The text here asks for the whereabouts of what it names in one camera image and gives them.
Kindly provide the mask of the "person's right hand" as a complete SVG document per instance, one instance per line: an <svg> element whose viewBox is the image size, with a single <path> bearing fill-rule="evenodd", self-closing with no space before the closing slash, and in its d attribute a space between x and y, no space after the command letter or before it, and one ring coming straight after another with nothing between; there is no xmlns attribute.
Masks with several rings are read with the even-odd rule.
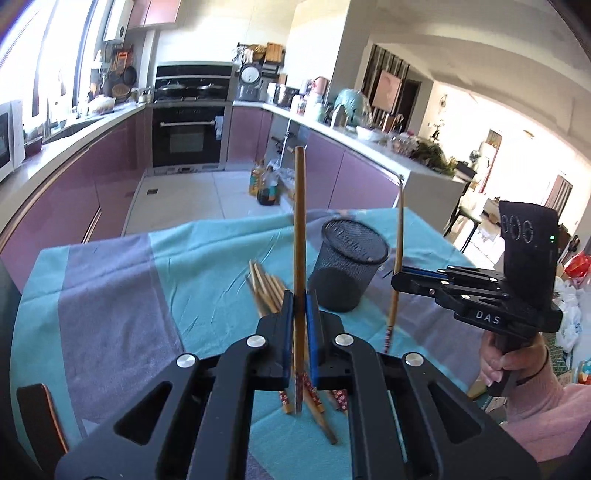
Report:
<svg viewBox="0 0 591 480"><path fill-rule="evenodd" d="M479 378L491 386L502 380L505 372L518 372L524 380L541 372L549 358L544 338L538 334L532 344L503 354L496 346L497 335L485 331L480 347Z"/></svg>

